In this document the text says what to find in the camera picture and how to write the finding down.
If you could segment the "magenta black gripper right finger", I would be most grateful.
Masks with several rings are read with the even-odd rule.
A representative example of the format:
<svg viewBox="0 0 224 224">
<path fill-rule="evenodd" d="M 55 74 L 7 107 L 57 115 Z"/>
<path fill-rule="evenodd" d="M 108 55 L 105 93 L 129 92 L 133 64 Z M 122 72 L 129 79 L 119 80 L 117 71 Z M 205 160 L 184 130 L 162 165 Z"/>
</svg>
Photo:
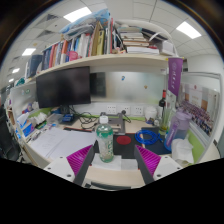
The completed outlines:
<svg viewBox="0 0 224 224">
<path fill-rule="evenodd" d="M 134 156 L 137 160 L 144 183 L 152 183 L 154 181 L 153 175 L 161 160 L 161 157 L 139 145 L 134 147 Z"/>
</svg>

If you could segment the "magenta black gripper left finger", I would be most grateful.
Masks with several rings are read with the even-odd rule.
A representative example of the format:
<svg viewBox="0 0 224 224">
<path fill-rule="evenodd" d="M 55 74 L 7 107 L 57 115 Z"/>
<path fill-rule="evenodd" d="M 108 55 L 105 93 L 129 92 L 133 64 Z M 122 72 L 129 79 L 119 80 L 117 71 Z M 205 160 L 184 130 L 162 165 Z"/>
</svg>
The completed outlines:
<svg viewBox="0 0 224 224">
<path fill-rule="evenodd" d="M 76 185 L 81 186 L 83 184 L 88 167 L 94 158 L 94 154 L 94 147 L 89 145 L 66 157 L 75 175 L 74 183 Z"/>
</svg>

